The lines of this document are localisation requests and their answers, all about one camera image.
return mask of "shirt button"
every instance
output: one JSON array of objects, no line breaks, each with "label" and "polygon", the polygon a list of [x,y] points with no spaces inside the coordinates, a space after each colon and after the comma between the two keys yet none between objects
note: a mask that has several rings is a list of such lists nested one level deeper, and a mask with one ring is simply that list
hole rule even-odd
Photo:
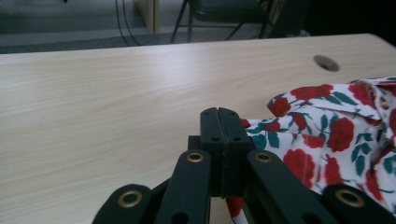
[{"label": "shirt button", "polygon": [[379,99],[379,103],[381,104],[381,107],[383,108],[383,109],[389,109],[389,105],[388,105],[388,102],[384,99],[384,98],[380,98]]}]

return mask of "black chair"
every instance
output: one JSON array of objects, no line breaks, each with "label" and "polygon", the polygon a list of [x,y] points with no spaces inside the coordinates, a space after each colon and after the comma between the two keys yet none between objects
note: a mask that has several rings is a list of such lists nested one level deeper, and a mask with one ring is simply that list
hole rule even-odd
[{"label": "black chair", "polygon": [[[175,42],[179,27],[188,27],[187,42],[190,43],[192,27],[233,28],[233,31],[226,39],[229,40],[244,23],[261,23],[262,28],[259,33],[259,38],[263,38],[272,0],[269,0],[268,3],[267,10],[265,10],[262,7],[262,1],[258,2],[256,0],[184,0],[177,17],[175,30],[172,33],[171,43]],[[188,25],[181,25],[180,22],[187,4],[189,4],[190,8],[189,23]],[[236,27],[197,26],[192,24],[194,17],[198,21],[238,23],[238,25]]]}]

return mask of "cable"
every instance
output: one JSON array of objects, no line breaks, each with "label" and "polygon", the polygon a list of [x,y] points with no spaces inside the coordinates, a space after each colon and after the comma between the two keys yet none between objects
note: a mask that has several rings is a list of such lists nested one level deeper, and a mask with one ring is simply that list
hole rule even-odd
[{"label": "cable", "polygon": [[126,45],[127,47],[131,47],[131,46],[129,45],[128,41],[126,41],[125,36],[123,36],[122,30],[121,30],[121,25],[120,25],[120,13],[119,13],[119,4],[118,4],[117,0],[116,0],[116,10],[117,10],[117,24],[118,24],[118,26],[119,26],[119,30],[120,30],[121,37],[122,37],[123,41],[125,42],[125,45]]},{"label": "cable", "polygon": [[123,8],[124,20],[125,20],[126,27],[128,28],[129,36],[136,43],[137,46],[142,46],[139,42],[137,42],[136,38],[134,38],[134,36],[131,33],[131,29],[129,28],[128,20],[126,19],[126,13],[125,13],[125,0],[122,0],[122,8]]}]

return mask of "garment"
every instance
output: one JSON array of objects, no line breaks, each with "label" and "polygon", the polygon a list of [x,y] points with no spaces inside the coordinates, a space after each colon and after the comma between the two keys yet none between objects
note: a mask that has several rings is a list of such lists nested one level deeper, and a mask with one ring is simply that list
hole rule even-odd
[{"label": "garment", "polygon": [[396,214],[396,77],[301,87],[268,108],[275,118],[242,120],[257,149],[308,189],[346,184]]}]

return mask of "light wood tabletop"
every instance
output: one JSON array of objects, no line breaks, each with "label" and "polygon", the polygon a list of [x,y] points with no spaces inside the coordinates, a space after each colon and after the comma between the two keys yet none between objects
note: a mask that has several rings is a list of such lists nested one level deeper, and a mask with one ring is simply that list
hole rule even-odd
[{"label": "light wood tabletop", "polygon": [[[395,72],[372,35],[0,55],[0,223],[91,223],[115,189],[170,177],[209,107],[272,118],[292,88]],[[211,221],[231,223],[223,200]]]}]

